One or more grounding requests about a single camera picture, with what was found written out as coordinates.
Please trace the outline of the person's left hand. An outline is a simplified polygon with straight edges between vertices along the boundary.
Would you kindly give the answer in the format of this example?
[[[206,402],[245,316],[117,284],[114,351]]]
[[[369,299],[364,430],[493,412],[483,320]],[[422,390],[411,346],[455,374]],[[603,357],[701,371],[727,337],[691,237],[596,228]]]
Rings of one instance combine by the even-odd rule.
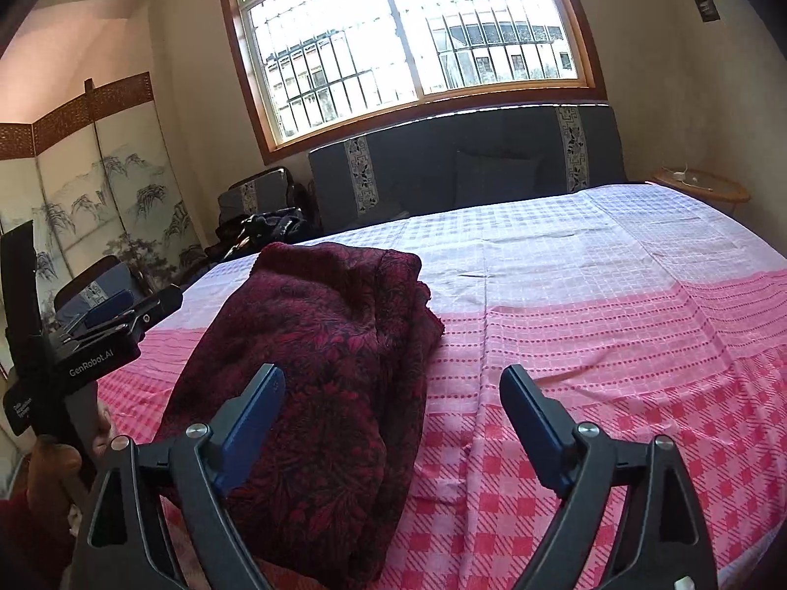
[[[73,447],[62,445],[52,437],[36,440],[30,455],[27,500],[34,510],[65,513],[72,505],[86,502],[88,490],[80,479],[81,457]]]

